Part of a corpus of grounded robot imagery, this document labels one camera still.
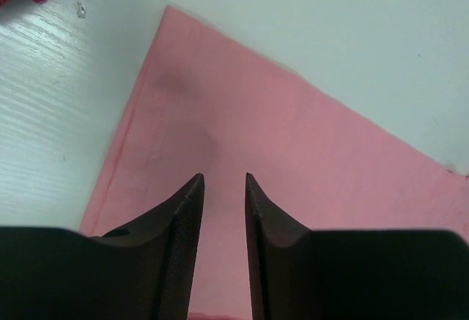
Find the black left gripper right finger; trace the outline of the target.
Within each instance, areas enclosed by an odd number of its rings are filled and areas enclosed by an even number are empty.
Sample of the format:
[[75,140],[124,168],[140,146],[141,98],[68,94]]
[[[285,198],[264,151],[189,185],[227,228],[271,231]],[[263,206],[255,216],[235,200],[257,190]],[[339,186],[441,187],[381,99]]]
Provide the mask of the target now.
[[444,230],[305,227],[245,178],[254,319],[466,319],[468,244]]

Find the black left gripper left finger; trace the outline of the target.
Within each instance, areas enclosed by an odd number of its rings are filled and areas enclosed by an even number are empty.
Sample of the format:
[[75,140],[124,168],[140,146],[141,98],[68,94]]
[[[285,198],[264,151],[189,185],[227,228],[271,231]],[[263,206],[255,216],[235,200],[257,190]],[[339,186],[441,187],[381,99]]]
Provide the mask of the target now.
[[186,319],[204,204],[195,175],[100,237],[1,228],[3,319]]

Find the light pink t-shirt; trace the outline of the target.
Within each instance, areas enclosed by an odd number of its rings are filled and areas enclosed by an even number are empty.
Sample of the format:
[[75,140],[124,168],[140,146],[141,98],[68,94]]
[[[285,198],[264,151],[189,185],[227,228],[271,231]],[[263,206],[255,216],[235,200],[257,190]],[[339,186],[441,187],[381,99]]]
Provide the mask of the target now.
[[173,7],[125,107],[80,225],[100,236],[205,180],[190,310],[251,317],[245,176],[310,228],[468,235],[468,180]]

